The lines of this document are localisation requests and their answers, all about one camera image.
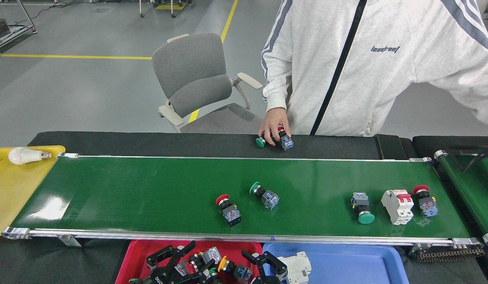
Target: gray chair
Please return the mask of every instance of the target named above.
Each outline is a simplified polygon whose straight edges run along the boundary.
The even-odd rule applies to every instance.
[[[178,133],[255,134],[260,129],[262,119],[250,111],[249,99],[239,83],[244,81],[255,89],[262,84],[244,73],[234,79],[226,75],[223,45],[216,34],[172,38],[155,51],[152,60],[167,97],[158,114]],[[185,124],[183,117],[193,111],[228,99],[233,86],[244,98],[245,108],[232,103]]]

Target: hoodie sleeve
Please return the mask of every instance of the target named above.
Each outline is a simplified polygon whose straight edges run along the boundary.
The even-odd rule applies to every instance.
[[[473,0],[428,0],[412,24],[417,82],[451,93],[488,125],[488,33]]]
[[[286,109],[287,88],[291,84],[292,25],[289,10],[292,0],[282,0],[270,36],[262,51],[262,67],[267,84],[263,99],[267,111],[271,108]]]

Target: chair backrest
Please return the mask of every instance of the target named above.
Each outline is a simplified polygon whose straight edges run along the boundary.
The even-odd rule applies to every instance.
[[[176,39],[155,51],[152,60],[165,96],[181,117],[228,99],[232,93],[223,45],[217,34]]]

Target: white light bulb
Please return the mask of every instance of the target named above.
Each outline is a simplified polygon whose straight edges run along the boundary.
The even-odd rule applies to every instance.
[[[11,163],[23,165],[34,161],[47,160],[51,158],[51,153],[32,150],[25,147],[16,147],[9,152],[8,157]]]

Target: green conveyor belt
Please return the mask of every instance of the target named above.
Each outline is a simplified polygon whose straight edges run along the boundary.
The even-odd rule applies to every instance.
[[[473,156],[457,156],[460,164],[468,165]],[[462,174],[450,155],[438,157],[449,179],[460,193],[483,234],[488,233],[488,157]]]
[[[259,181],[280,202],[265,209],[249,188]],[[380,200],[389,189],[428,185],[439,214],[417,205],[392,225]],[[359,224],[353,192],[376,216]],[[229,194],[242,222],[229,228],[215,199]],[[138,157],[60,157],[12,227],[203,234],[470,237],[433,167],[423,162]]]

